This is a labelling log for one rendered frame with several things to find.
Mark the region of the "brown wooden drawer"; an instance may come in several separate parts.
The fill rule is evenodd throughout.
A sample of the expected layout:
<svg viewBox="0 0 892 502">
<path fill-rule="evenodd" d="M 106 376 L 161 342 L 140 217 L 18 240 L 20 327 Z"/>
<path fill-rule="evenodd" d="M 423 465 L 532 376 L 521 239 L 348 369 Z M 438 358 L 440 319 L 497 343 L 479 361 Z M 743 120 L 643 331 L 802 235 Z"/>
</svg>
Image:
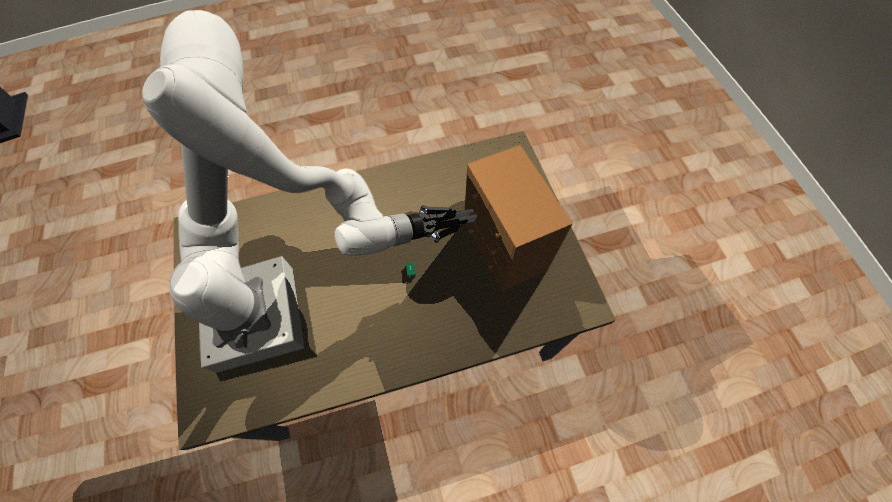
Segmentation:
<svg viewBox="0 0 892 502">
<path fill-rule="evenodd" d="M 510 262 L 515 246 L 510 240 L 508 234 L 506 233 L 492 207 L 490 209 L 488 225 L 493 232 L 494 239 L 498 241 L 508 261 Z"/>
<path fill-rule="evenodd" d="M 487 198 L 485 197 L 483 191 L 481 190 L 479 184 L 477 183 L 476 179 L 474 178 L 474 176 L 471 173 L 469 168 L 468 168 L 467 188 L 471 193 L 472 200 L 475 200 L 477 206 L 479 207 L 481 213 L 483 214 L 483 216 L 487 222 L 490 203 L 488 202 Z"/>
<path fill-rule="evenodd" d="M 474 212 L 472 212 L 472 213 L 469 214 L 470 216 L 471 216 L 471 215 L 477 215 L 477 218 L 476 218 L 476 220 L 475 220 L 475 223 L 476 223 L 478 229 L 480 230 L 480 232 L 481 232 L 481 234 L 482 234 L 482 236 L 483 236 L 483 238 L 484 238 L 484 237 L 485 237 L 485 231 L 486 231 L 486 224 L 487 224 L 487 223 L 486 223 L 484 217 L 482 216 L 480 210 L 478 209 L 476 203 L 474 202 L 474 200 L 472 200 L 472 198 L 471 198 L 471 194 L 469 193 L 468 189 L 467 189 L 467 196 L 466 196 L 466 207 L 467 207 L 468 210 L 469 210 L 469 209 L 473 209 L 473 210 L 474 210 Z"/>
<path fill-rule="evenodd" d="M 480 231 L 478 230 L 478 228 L 477 228 L 475 222 L 469 222 L 469 223 L 466 223 L 466 225 L 467 225 L 467 227 L 468 227 L 468 229 L 469 229 L 469 230 L 468 230 L 468 233 L 472 235 L 472 237 L 473 237 L 473 239 L 475 240 L 475 242 L 476 242 L 476 244 L 477 244 L 477 246 L 478 246 L 480 252 L 482 253 L 484 239 L 483 239 L 483 237 L 482 237 Z"/>
<path fill-rule="evenodd" d="M 499 268 L 497 262 L 495 261 L 494 257 L 490 255 L 490 252 L 489 252 L 489 251 L 490 251 L 490 250 L 489 250 L 489 248 L 488 248 L 488 246 L 487 246 L 487 244 L 486 244 L 486 242 L 485 242 L 485 243 L 484 243 L 484 249 L 483 249 L 483 257 L 484 257 L 484 259 L 485 259 L 485 261 L 486 261 L 486 263 L 487 263 L 487 269 L 488 269 L 488 270 L 491 270 L 491 272 L 492 272 L 492 274 L 493 274 L 495 280 L 497 281 L 497 283 L 498 283 L 498 285 L 499 285 L 499 287 L 500 287 L 500 289 L 501 289 L 505 277 L 504 277 L 503 273 L 501 272 L 501 270 L 500 270 L 500 268 Z M 490 264 L 490 265 L 489 265 L 489 264 Z"/>
<path fill-rule="evenodd" d="M 485 242 L 486 242 L 488 248 L 490 249 L 490 251 L 489 251 L 490 255 L 495 258 L 499 268 L 501 269 L 501 271 L 505 277 L 508 266 L 509 266 L 509 262 L 508 262 L 507 258 L 505 257 L 502 249 L 500 248 L 498 242 L 494 239 L 493 233 L 491 232 L 489 226 L 487 226 Z"/>
</svg>

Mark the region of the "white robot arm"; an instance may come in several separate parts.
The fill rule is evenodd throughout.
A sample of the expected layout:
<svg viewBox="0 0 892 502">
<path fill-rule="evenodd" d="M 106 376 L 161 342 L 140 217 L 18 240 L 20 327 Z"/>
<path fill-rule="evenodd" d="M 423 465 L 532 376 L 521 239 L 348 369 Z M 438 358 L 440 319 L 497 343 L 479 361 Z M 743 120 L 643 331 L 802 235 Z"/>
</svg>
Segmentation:
<svg viewBox="0 0 892 502">
<path fill-rule="evenodd" d="M 228 170 L 290 193 L 324 187 L 344 219 L 335 241 L 345 255 L 409 243 L 413 227 L 406 214 L 383 216 L 357 172 L 292 163 L 246 114 L 242 86 L 242 54 L 230 26 L 212 13 L 185 11 L 167 27 L 160 68 L 145 81 L 142 97 L 154 120 L 181 143 L 187 200 L 178 214 L 181 263 L 169 280 L 171 298 L 213 328 L 214 346 L 234 341 L 243 351 L 247 335 L 271 322 L 263 280 L 245 283 L 240 268 Z"/>
</svg>

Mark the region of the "orange-brown wooden chest of drawers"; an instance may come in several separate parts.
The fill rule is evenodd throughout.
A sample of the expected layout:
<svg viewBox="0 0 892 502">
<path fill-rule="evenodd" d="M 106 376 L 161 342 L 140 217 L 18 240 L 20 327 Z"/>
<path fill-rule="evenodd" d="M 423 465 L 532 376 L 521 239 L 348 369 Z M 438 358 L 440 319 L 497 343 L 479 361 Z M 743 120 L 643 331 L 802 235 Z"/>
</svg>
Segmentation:
<svg viewBox="0 0 892 502">
<path fill-rule="evenodd" d="M 515 246 L 501 291 L 547 272 L 572 222 L 521 145 L 467 164 L 465 207 L 468 168 L 490 203 L 486 231 L 492 207 Z"/>
</svg>

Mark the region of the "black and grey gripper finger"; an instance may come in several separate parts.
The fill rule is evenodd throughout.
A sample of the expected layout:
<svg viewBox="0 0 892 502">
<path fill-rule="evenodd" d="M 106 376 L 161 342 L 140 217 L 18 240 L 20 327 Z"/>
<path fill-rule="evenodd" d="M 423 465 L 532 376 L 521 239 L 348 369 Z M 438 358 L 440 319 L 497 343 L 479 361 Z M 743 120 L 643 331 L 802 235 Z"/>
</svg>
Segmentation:
<svg viewBox="0 0 892 502">
<path fill-rule="evenodd" d="M 461 224 L 474 222 L 476 220 L 476 218 L 477 218 L 477 215 L 471 215 L 471 216 L 461 217 L 459 219 L 453 219 L 453 220 L 447 220 L 447 221 L 441 221 L 441 222 L 440 221 L 429 222 L 428 223 L 429 227 L 437 226 L 436 231 L 439 229 L 447 228 L 439 233 L 435 233 L 435 234 L 433 233 L 432 235 L 429 235 L 429 236 L 432 237 L 433 239 L 435 239 L 434 242 L 437 243 L 441 238 L 444 238 L 444 237 L 458 231 Z"/>
<path fill-rule="evenodd" d="M 428 214 L 424 217 L 425 220 L 435 219 L 435 221 L 445 221 L 453 218 L 457 219 L 460 217 L 470 216 L 469 214 L 474 212 L 474 210 L 469 209 L 456 212 L 456 210 L 452 211 L 450 207 L 428 207 L 422 205 L 420 212 Z"/>
</svg>

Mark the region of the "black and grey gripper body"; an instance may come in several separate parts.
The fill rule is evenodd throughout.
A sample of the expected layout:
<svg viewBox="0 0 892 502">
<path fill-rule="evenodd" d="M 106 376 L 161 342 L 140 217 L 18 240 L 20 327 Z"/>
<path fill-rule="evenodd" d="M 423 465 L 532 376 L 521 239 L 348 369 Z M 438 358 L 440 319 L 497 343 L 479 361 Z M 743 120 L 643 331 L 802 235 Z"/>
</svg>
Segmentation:
<svg viewBox="0 0 892 502">
<path fill-rule="evenodd" d="M 422 237 L 430 237 L 429 235 L 432 235 L 436 231 L 437 226 L 432 226 L 432 227 L 428 226 L 429 222 L 436 222 L 435 219 L 425 220 L 424 217 L 426 215 L 428 215 L 428 214 L 425 214 L 423 212 L 419 212 L 418 214 L 407 215 L 408 218 L 410 219 L 410 221 L 412 223 L 412 227 L 413 227 L 413 235 L 412 235 L 411 240 L 419 239 Z M 424 223 L 424 228 L 423 228 L 423 223 Z"/>
</svg>

